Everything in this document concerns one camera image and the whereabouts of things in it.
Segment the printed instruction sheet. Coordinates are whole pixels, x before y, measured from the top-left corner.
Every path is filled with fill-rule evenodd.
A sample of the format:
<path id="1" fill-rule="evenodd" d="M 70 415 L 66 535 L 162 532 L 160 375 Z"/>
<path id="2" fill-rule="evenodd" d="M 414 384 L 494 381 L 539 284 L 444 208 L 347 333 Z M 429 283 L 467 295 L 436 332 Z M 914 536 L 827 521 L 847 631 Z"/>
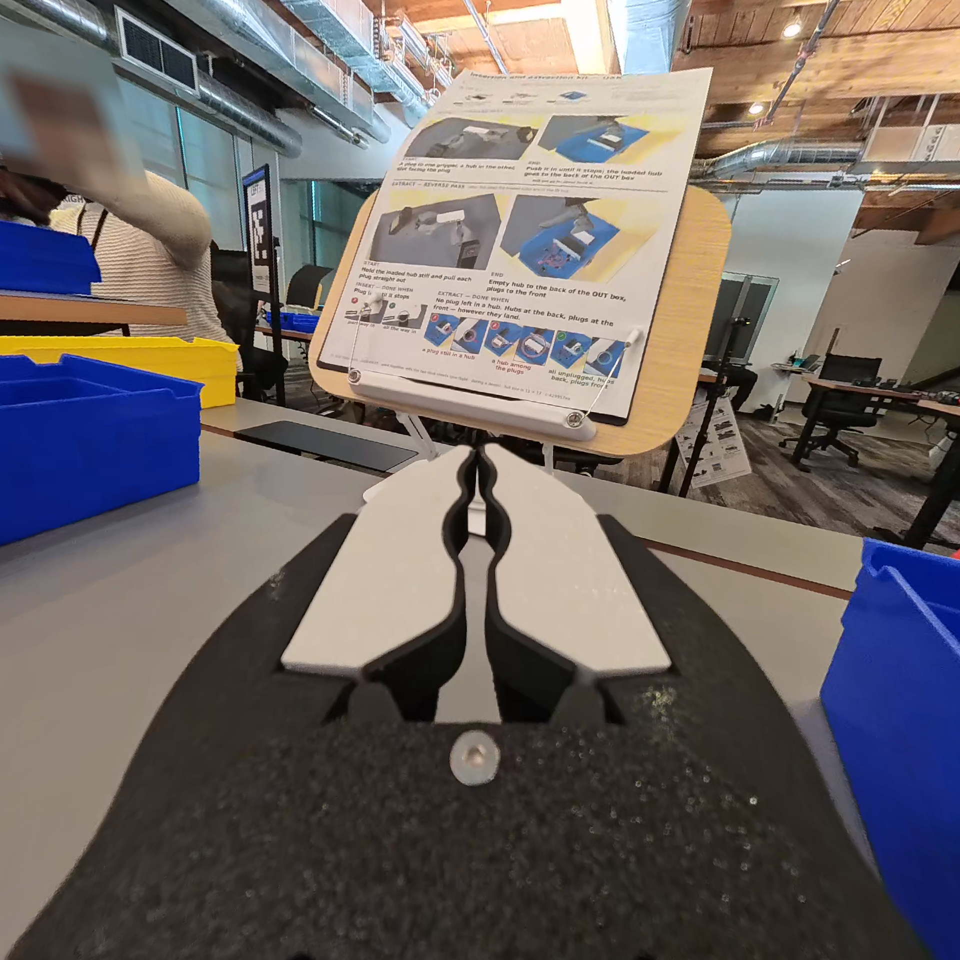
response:
<path id="1" fill-rule="evenodd" d="M 381 182 L 317 367 L 623 424 L 712 78 L 463 72 Z"/>

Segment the black desk panel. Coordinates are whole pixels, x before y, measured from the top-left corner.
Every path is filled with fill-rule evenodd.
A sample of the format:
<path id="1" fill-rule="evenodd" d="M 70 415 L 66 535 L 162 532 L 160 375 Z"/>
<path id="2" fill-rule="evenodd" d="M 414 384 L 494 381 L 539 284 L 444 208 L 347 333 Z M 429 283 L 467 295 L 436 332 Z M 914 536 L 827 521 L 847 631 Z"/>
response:
<path id="1" fill-rule="evenodd" d="M 352 469 L 390 474 L 418 457 L 416 451 L 293 421 L 273 421 L 234 432 L 236 439 Z"/>

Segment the yellow plastic bin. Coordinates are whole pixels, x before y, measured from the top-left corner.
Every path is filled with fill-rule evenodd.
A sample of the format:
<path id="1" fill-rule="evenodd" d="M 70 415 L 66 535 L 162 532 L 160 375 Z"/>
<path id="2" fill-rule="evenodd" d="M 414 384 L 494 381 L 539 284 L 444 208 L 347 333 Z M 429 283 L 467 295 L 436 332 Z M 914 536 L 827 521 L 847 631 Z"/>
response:
<path id="1" fill-rule="evenodd" d="M 148 373 L 197 382 L 200 405 L 233 405 L 239 372 L 236 344 L 195 338 L 94 336 L 3 336 L 3 356 L 23 355 L 40 364 L 76 355 Z"/>

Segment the black sign stand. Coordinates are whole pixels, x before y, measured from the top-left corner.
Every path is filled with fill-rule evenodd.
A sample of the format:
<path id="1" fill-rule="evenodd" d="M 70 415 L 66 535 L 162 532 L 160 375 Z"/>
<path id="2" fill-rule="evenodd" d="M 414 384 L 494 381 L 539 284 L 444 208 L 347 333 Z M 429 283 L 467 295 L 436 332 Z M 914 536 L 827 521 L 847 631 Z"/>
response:
<path id="1" fill-rule="evenodd" d="M 284 360 L 282 347 L 282 299 L 279 277 L 279 246 L 271 206 L 270 166 L 264 164 L 241 178 L 244 197 L 246 251 L 253 292 L 268 307 L 273 354 Z"/>

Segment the silver air duct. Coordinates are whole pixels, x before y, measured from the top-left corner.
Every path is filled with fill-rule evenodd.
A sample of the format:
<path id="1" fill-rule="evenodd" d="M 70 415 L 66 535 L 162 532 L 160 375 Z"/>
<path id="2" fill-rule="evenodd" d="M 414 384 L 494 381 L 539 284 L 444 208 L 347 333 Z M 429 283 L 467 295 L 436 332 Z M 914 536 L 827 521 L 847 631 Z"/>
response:
<path id="1" fill-rule="evenodd" d="M 302 136 L 274 114 L 231 90 L 209 74 L 198 71 L 195 87 L 186 87 L 122 54 L 121 35 L 114 18 L 89 2 L 3 1 L 2 15 L 16 22 L 96 47 L 111 57 L 115 72 L 156 93 L 169 94 L 179 105 L 195 109 L 235 134 L 251 137 L 283 157 L 298 158 Z"/>

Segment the black office chair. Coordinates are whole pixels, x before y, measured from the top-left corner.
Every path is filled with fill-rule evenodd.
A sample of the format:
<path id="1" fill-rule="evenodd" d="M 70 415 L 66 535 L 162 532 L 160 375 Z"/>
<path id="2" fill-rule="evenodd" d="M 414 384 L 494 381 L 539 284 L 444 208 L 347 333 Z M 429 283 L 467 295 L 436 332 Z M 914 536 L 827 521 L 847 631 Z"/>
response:
<path id="1" fill-rule="evenodd" d="M 879 383 L 881 366 L 879 357 L 835 353 L 825 356 L 816 377 L 818 382 L 810 386 L 800 410 L 804 418 L 800 433 L 779 443 L 782 449 L 794 444 L 790 461 L 799 471 L 810 471 L 805 461 L 817 450 L 838 450 L 849 467 L 859 466 L 858 450 L 844 442 L 841 433 L 877 425 L 876 402 L 865 390 Z"/>
<path id="2" fill-rule="evenodd" d="M 266 402 L 288 367 L 282 354 L 255 345 L 259 297 L 253 288 L 249 257 L 243 250 L 222 249 L 210 243 L 211 288 L 214 304 L 227 336 L 239 347 L 242 395 Z"/>

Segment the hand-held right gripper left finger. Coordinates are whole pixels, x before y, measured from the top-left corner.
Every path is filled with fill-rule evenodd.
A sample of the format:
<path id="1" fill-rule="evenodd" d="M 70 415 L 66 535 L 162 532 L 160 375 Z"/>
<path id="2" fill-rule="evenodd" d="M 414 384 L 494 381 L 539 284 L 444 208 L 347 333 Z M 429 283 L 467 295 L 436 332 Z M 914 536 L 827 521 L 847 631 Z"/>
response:
<path id="1" fill-rule="evenodd" d="M 476 450 L 457 446 L 393 474 L 346 533 L 279 664 L 298 679 L 380 685 L 404 720 L 433 723 L 469 631 L 460 554 Z"/>

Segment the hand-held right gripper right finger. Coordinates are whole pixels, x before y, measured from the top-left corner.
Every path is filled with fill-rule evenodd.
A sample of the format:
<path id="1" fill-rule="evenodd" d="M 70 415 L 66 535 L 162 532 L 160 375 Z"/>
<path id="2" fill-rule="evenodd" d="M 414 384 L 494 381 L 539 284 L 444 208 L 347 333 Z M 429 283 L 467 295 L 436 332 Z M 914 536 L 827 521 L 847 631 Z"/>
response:
<path id="1" fill-rule="evenodd" d="M 493 551 L 485 645 L 500 717 L 545 723 L 576 687 L 666 674 L 664 643 L 602 518 L 499 444 L 478 452 Z"/>

